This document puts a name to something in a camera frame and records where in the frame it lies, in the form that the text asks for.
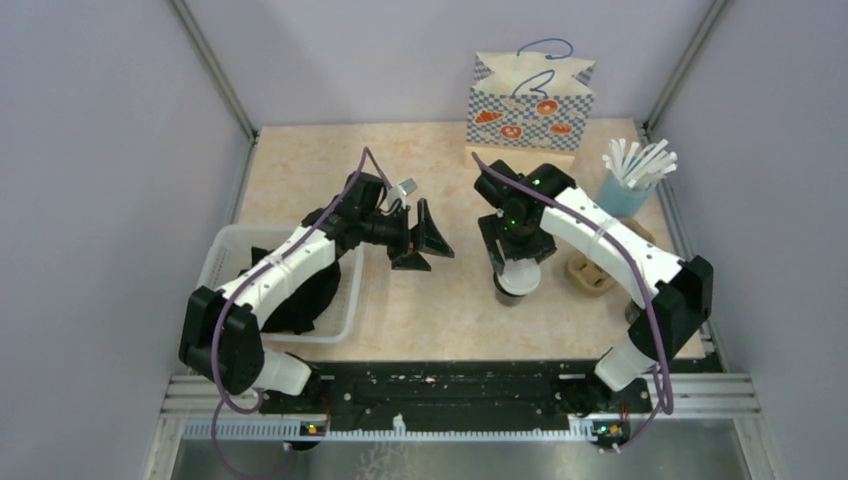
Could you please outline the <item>paper bag blue checkered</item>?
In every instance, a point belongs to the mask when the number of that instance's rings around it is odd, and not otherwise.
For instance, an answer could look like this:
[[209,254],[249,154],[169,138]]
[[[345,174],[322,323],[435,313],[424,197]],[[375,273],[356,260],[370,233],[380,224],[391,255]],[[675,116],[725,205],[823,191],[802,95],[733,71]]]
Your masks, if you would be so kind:
[[545,38],[510,51],[476,52],[466,114],[471,153],[569,169],[595,103],[590,81],[597,62],[574,55],[563,38]]

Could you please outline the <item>stack of dark cups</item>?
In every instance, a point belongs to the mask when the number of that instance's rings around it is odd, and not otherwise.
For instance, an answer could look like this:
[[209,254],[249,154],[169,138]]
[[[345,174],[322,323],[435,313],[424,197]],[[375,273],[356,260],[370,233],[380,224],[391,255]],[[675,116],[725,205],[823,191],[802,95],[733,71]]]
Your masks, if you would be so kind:
[[634,324],[641,316],[643,309],[636,303],[630,302],[624,310],[625,320],[630,324]]

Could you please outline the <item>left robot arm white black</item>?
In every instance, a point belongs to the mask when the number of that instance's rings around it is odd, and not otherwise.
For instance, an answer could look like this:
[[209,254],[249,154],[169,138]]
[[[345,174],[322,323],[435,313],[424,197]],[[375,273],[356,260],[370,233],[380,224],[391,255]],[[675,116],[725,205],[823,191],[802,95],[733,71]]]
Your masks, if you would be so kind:
[[308,214],[276,250],[228,283],[196,288],[187,303],[179,360],[229,394],[275,391],[297,413],[314,410],[321,397],[314,368],[292,354],[265,351],[263,328],[317,316],[334,294],[340,259],[362,243],[385,247],[394,270],[428,271],[427,256],[454,255],[426,199],[418,200],[411,226],[404,203],[380,210],[385,189],[375,175],[352,173],[331,204]]

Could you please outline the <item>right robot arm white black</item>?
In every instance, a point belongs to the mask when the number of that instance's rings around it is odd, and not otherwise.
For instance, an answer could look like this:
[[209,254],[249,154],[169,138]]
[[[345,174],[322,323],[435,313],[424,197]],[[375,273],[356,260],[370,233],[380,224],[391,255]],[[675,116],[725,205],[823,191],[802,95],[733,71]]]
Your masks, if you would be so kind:
[[477,154],[472,158],[480,170],[474,189],[494,210],[478,225],[495,284],[505,295],[534,292],[541,263],[561,240],[621,285],[637,307],[623,339],[587,376],[589,404],[614,411],[626,400],[626,387],[647,372],[670,398],[670,363],[712,312],[713,265],[699,255],[684,259],[659,248],[551,164],[519,174],[502,160],[485,164]]

